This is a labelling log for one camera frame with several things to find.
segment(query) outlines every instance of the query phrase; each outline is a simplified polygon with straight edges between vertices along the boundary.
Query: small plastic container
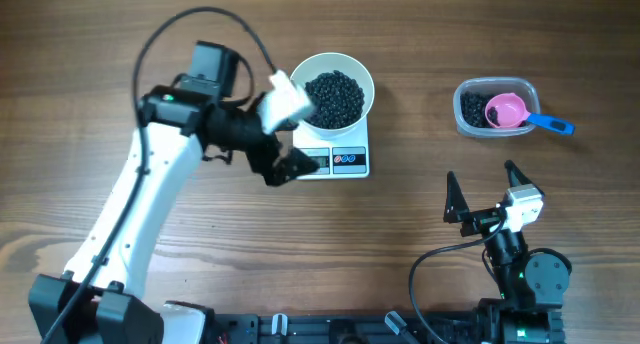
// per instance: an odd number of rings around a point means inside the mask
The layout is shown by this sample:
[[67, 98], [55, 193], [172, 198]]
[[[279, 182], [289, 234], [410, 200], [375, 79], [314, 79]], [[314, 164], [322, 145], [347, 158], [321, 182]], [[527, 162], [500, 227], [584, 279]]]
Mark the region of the small plastic container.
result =
[[464, 117], [462, 116], [462, 107], [460, 105], [460, 96], [466, 92], [483, 95], [516, 93], [517, 96], [524, 100], [529, 112], [540, 114], [538, 93], [533, 85], [524, 79], [510, 77], [469, 79], [460, 84], [458, 89], [456, 89], [456, 92], [453, 94], [453, 114], [456, 117], [458, 132], [460, 132], [460, 134], [476, 138], [504, 138], [508, 136], [527, 134], [536, 127], [532, 124], [511, 129], [476, 128], [471, 126], [464, 120]]

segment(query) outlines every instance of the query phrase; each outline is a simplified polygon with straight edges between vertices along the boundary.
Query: black beans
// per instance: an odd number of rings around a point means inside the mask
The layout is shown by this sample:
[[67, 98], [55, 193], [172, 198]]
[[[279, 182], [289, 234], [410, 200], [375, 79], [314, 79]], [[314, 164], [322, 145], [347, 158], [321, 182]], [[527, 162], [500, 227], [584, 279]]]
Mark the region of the black beans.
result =
[[492, 128], [484, 116], [484, 109], [487, 107], [487, 103], [494, 95], [482, 95], [477, 93], [466, 92], [460, 96], [460, 106], [462, 109], [462, 117], [469, 123], [469, 125], [476, 128]]
[[491, 108], [489, 109], [489, 111], [487, 112], [488, 116], [489, 116], [489, 120], [497, 125], [500, 126], [500, 123], [498, 122], [498, 111], [496, 110], [496, 108]]
[[364, 92], [355, 79], [334, 70], [323, 73], [305, 84], [305, 91], [316, 106], [306, 121], [323, 129], [347, 127], [360, 119], [364, 105]]

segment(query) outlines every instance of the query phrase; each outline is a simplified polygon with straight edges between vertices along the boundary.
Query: measuring cup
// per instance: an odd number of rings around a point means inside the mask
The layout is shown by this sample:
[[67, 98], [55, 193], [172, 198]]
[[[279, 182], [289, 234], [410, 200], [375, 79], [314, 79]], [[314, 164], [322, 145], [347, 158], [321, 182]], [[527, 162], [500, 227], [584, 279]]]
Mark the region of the measuring cup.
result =
[[[498, 124], [489, 119], [489, 110], [495, 108], [498, 112]], [[524, 101], [515, 93], [494, 96], [484, 109], [484, 116], [489, 125], [494, 128], [517, 128], [523, 121], [551, 130], [562, 135], [573, 135], [576, 127], [566, 120], [551, 115], [529, 113]]]

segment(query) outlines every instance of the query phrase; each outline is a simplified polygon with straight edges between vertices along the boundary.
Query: wire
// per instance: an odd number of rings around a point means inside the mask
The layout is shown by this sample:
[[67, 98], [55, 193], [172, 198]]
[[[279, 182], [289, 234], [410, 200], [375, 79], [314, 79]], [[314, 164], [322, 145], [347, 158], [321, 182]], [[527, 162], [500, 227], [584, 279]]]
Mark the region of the wire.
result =
[[274, 73], [277, 71], [276, 66], [273, 64], [273, 62], [271, 61], [271, 58], [269, 57], [269, 54], [267, 53], [267, 49], [264, 47], [264, 44], [262, 44], [262, 41], [260, 40], [258, 35], [249, 27], [249, 24], [247, 24], [238, 15], [221, 8], [196, 7], [196, 8], [187, 9], [183, 12], [176, 14], [172, 18], [169, 18], [158, 29], [156, 29], [156, 31], [149, 37], [149, 39], [147, 39], [144, 46], [142, 47], [142, 50], [140, 50], [138, 57], [136, 58], [136, 61], [133, 67], [133, 75], [131, 78], [131, 99], [133, 102], [133, 110], [136, 118], [136, 127], [140, 137], [140, 167], [138, 168], [138, 175], [136, 176], [136, 181], [133, 184], [133, 188], [131, 189], [129, 198], [127, 198], [127, 201], [124, 207], [122, 208], [122, 212], [120, 213], [120, 216], [116, 221], [116, 224], [113, 226], [113, 229], [109, 233], [109, 236], [107, 237], [107, 240], [102, 246], [102, 249], [100, 249], [100, 252], [98, 253], [98, 255], [93, 258], [93, 265], [89, 269], [89, 272], [84, 277], [84, 279], [76, 289], [73, 296], [71, 296], [71, 299], [69, 299], [67, 304], [64, 306], [64, 308], [62, 309], [62, 311], [60, 312], [56, 320], [53, 322], [53, 324], [47, 331], [46, 335], [42, 338], [41, 344], [46, 344], [51, 341], [51, 339], [53, 338], [53, 335], [63, 325], [63, 323], [67, 320], [71, 312], [75, 309], [77, 302], [80, 300], [80, 298], [84, 296], [84, 292], [89, 287], [89, 283], [91, 282], [91, 280], [93, 280], [93, 277], [95, 276], [96, 272], [98, 271], [98, 269], [104, 262], [105, 258], [107, 257], [107, 254], [111, 250], [113, 242], [118, 236], [118, 233], [120, 232], [120, 229], [122, 228], [122, 225], [124, 224], [125, 220], [129, 216], [129, 212], [131, 211], [133, 203], [136, 201], [138, 193], [140, 192], [140, 188], [142, 187], [144, 177], [148, 170], [148, 162], [149, 162], [149, 152], [148, 152], [149, 143], [147, 138], [147, 131], [145, 130], [142, 111], [139, 110], [138, 108], [139, 77], [140, 77], [140, 71], [142, 69], [142, 62], [144, 60], [144, 57], [147, 55], [147, 52], [149, 51], [149, 49], [151, 48], [151, 45], [155, 42], [155, 40], [169, 26], [171, 26], [173, 23], [175, 23], [176, 21], [186, 16], [189, 16], [195, 13], [203, 13], [203, 12], [221, 14], [235, 20], [240, 25], [242, 25], [244, 30], [247, 33], [249, 33], [251, 38], [253, 38], [253, 40], [256, 42], [256, 44], [260, 48], [260, 51], [262, 52], [262, 55], [264, 56], [264, 59], [267, 62], [267, 65], [269, 65], [270, 69]]
[[185, 73], [180, 73], [180, 74], [176, 75], [176, 76], [173, 78], [173, 80], [171, 81], [171, 84], [169, 85], [169, 87], [173, 88], [173, 87], [175, 87], [176, 85], [178, 85], [178, 83], [180, 83], [180, 81], [182, 80], [182, 77], [184, 77], [185, 75], [187, 75], [187, 74], [185, 74]]
[[255, 87], [256, 87], [256, 82], [255, 82], [255, 79], [253, 78], [253, 70], [251, 70], [251, 65], [249, 65], [249, 62], [247, 61], [247, 59], [245, 59], [242, 55], [238, 54], [238, 56], [239, 56], [240, 62], [244, 65], [244, 67], [247, 69], [247, 73], [249, 74], [249, 94], [242, 99], [221, 102], [220, 103], [221, 106], [225, 109], [237, 108], [248, 103], [249, 100], [253, 98], [253, 91], [255, 90]]
[[489, 275], [491, 275], [491, 279], [493, 279], [493, 281], [498, 284], [498, 279], [496, 279], [496, 275], [493, 273], [493, 270], [491, 270], [491, 267], [489, 266], [489, 263], [487, 263], [487, 248], [484, 248], [484, 250], [482, 251], [482, 264], [484, 264], [484, 268], [487, 269], [487, 273], [489, 273]]
[[418, 315], [418, 318], [420, 319], [420, 321], [422, 322], [424, 327], [427, 328], [429, 333], [434, 338], [438, 339], [440, 342], [442, 342], [444, 344], [448, 344], [444, 339], [442, 339], [433, 330], [433, 328], [431, 328], [429, 323], [427, 323], [427, 320], [424, 318], [424, 316], [420, 312], [420, 308], [418, 307], [418, 302], [416, 301], [416, 296], [415, 296], [415, 293], [414, 293], [414, 290], [413, 290], [413, 277], [416, 274], [416, 269], [418, 268], [420, 263], [422, 263], [425, 259], [427, 259], [429, 257], [432, 257], [432, 256], [434, 256], [436, 254], [445, 253], [445, 252], [449, 252], [449, 251], [453, 251], [453, 250], [466, 249], [466, 248], [470, 248], [472, 246], [484, 244], [485, 242], [493, 239], [500, 232], [500, 230], [502, 230], [503, 226], [504, 226], [504, 220], [500, 222], [500, 224], [498, 225], [498, 228], [496, 228], [496, 230], [494, 230], [493, 233], [491, 233], [489, 236], [487, 236], [485, 238], [474, 240], [472, 242], [468, 242], [468, 243], [464, 243], [464, 244], [451, 245], [451, 246], [448, 246], [448, 247], [443, 247], [443, 248], [431, 250], [429, 252], [426, 252], [426, 253], [422, 254], [422, 256], [419, 257], [415, 261], [415, 263], [413, 263], [413, 266], [411, 267], [411, 271], [409, 272], [409, 297], [411, 298], [411, 305], [413, 305], [413, 309], [416, 311], [416, 314]]

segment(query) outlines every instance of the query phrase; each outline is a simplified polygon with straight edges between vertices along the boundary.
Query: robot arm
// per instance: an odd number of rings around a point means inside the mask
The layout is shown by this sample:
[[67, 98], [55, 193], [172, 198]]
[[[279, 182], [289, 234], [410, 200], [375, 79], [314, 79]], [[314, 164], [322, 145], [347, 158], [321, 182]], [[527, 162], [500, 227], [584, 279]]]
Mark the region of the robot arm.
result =
[[[470, 211], [453, 172], [447, 176], [443, 219], [461, 223], [463, 237], [480, 235], [485, 239], [491, 272], [500, 290], [501, 299], [481, 299], [474, 310], [476, 339], [489, 343], [564, 343], [562, 318], [556, 310], [562, 308], [569, 287], [571, 262], [551, 249], [529, 250], [522, 227], [537, 220], [545, 194], [511, 160], [505, 163], [505, 169], [510, 188], [503, 200], [494, 208], [478, 211]], [[455, 326], [446, 323], [437, 331], [450, 334]], [[443, 341], [428, 329], [430, 339]], [[451, 342], [452, 337], [450, 334], [446, 341]]]
[[[239, 62], [237, 53], [220, 45], [198, 42], [193, 62], [189, 72], [180, 76], [178, 87], [156, 86], [142, 98], [140, 111], [148, 138], [145, 177], [95, 274], [89, 280], [98, 253], [113, 232], [141, 167], [138, 130], [102, 213], [65, 266], [62, 277], [40, 275], [36, 279], [29, 304], [43, 337], [70, 296], [80, 292], [79, 283], [88, 281], [80, 304], [65, 320], [64, 330], [53, 335], [53, 342], [79, 343], [100, 338], [103, 342], [137, 343], [147, 342], [150, 337], [164, 337], [163, 342], [170, 343], [168, 338], [176, 333], [180, 333], [180, 339], [174, 342], [189, 342], [183, 329], [195, 322], [193, 327], [202, 331], [202, 313], [168, 305], [161, 316], [140, 299], [160, 228], [184, 182], [203, 160], [211, 160], [204, 155], [207, 147], [214, 145], [228, 153], [223, 157], [227, 164], [234, 150], [244, 152], [252, 171], [261, 174], [270, 186], [280, 186], [317, 170], [316, 162], [296, 148], [280, 156], [282, 145], [274, 132], [290, 130], [292, 123], [313, 111], [304, 90], [294, 86], [284, 72], [276, 71], [270, 77], [274, 89], [244, 111], [224, 101], [231, 96]], [[127, 330], [134, 325], [131, 320], [135, 320], [135, 332]], [[190, 335], [199, 338], [198, 330]]]

